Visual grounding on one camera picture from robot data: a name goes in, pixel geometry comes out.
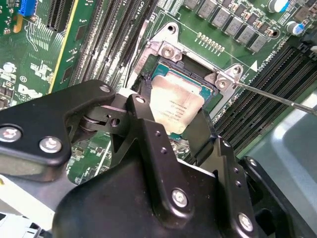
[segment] blue connector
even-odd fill
[[[33,16],[35,13],[36,0],[22,0],[18,11],[22,16]]]

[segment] screwdriver shaft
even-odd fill
[[[298,104],[298,103],[294,103],[294,102],[292,102],[290,100],[287,100],[285,98],[281,98],[281,97],[275,96],[273,94],[267,93],[265,91],[262,91],[260,89],[251,87],[249,85],[246,85],[246,84],[243,84],[243,83],[240,83],[240,82],[234,82],[234,84],[237,85],[238,87],[247,89],[247,90],[252,91],[254,93],[261,94],[262,96],[265,96],[267,98],[271,98],[271,99],[273,99],[273,100],[275,100],[275,101],[277,101],[279,103],[283,103],[283,104],[288,105],[290,107],[293,107],[293,108],[299,109],[301,111],[304,111],[306,113],[313,114],[313,115],[317,116],[317,111],[312,109],[312,108],[306,107],[306,106]]]

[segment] screw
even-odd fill
[[[250,164],[251,164],[251,165],[253,165],[253,166],[257,166],[257,163],[255,162],[255,160],[250,159],[249,161],[250,161]]]
[[[104,92],[106,92],[106,93],[110,92],[109,87],[106,86],[106,85],[100,86],[99,88],[100,88],[101,90],[103,90]]]
[[[46,153],[57,153],[61,150],[61,142],[53,136],[49,136],[40,141],[40,149]]]
[[[166,46],[162,49],[162,55],[164,58],[170,59],[174,56],[173,48]]]
[[[243,229],[245,229],[248,232],[253,231],[253,225],[250,219],[246,215],[244,215],[243,213],[240,213],[238,217],[239,217],[239,222],[242,225]]]
[[[219,87],[220,88],[224,88],[225,86],[226,86],[226,82],[225,81],[219,82]]]
[[[136,96],[135,99],[139,102],[139,103],[145,103],[144,98],[141,98],[139,96]]]
[[[178,190],[178,189],[173,190],[172,198],[178,207],[186,207],[187,206],[187,203],[188,203],[187,197],[181,190]]]
[[[19,129],[12,126],[5,126],[0,128],[0,141],[14,142],[20,139],[22,133]]]

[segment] black plastic bracket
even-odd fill
[[[114,98],[110,87],[91,80],[1,111],[0,127],[13,126],[22,136],[11,143],[0,142],[0,174],[39,181],[56,179],[70,158],[79,120],[90,108],[110,105]],[[48,136],[61,142],[57,153],[40,149],[40,141]]]

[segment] motherboard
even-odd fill
[[[179,159],[197,163],[185,129],[200,108],[243,156],[291,109],[228,80],[301,102],[317,86],[316,25],[315,0],[0,0],[0,109],[145,75]],[[69,179],[109,169],[110,151],[103,132],[74,145]]]

